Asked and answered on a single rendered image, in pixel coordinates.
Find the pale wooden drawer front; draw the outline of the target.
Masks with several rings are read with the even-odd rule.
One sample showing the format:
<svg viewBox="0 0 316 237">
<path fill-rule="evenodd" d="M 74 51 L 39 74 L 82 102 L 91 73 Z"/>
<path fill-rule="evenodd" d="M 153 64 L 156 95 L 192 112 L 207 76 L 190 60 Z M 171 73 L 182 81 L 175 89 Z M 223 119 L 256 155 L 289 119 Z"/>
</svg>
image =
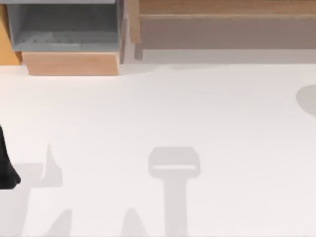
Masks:
<svg viewBox="0 0 316 237">
<path fill-rule="evenodd" d="M 32 76 L 117 76 L 119 52 L 23 52 Z"/>
</svg>

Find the wooden open shelf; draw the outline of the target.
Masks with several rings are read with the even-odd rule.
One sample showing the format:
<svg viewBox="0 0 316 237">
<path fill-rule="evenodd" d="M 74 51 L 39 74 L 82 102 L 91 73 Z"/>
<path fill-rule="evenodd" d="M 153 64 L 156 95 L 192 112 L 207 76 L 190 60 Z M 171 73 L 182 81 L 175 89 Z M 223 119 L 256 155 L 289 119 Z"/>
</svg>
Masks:
<svg viewBox="0 0 316 237">
<path fill-rule="evenodd" d="M 316 0 L 126 0 L 144 50 L 316 49 Z"/>
</svg>

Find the grey pierced drawer inside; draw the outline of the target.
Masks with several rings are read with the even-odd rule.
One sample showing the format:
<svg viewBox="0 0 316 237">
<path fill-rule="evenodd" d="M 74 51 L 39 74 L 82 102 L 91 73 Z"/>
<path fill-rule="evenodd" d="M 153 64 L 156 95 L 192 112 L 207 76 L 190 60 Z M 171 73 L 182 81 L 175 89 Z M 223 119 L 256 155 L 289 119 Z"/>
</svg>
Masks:
<svg viewBox="0 0 316 237">
<path fill-rule="evenodd" d="M 14 51 L 112 52 L 120 49 L 124 0 L 0 0 Z"/>
</svg>

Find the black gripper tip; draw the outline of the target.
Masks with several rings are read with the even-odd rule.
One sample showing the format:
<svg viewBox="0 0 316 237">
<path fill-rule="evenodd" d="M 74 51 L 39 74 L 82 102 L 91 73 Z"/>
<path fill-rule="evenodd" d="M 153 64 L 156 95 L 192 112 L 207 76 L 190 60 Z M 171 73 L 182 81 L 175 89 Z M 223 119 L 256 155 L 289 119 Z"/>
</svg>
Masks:
<svg viewBox="0 0 316 237">
<path fill-rule="evenodd" d="M 0 126 L 0 190 L 12 190 L 20 183 L 21 178 L 9 159 L 3 129 Z"/>
</svg>

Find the wooden cupboard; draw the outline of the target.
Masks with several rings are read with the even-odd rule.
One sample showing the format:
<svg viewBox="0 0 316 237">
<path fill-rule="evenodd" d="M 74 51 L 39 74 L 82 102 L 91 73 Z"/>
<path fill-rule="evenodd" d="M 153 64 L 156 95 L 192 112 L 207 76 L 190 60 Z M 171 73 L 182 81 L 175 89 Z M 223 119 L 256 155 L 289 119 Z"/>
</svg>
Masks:
<svg viewBox="0 0 316 237">
<path fill-rule="evenodd" d="M 0 4 L 0 66 L 18 66 L 21 62 L 21 52 L 12 50 L 6 6 Z"/>
</svg>

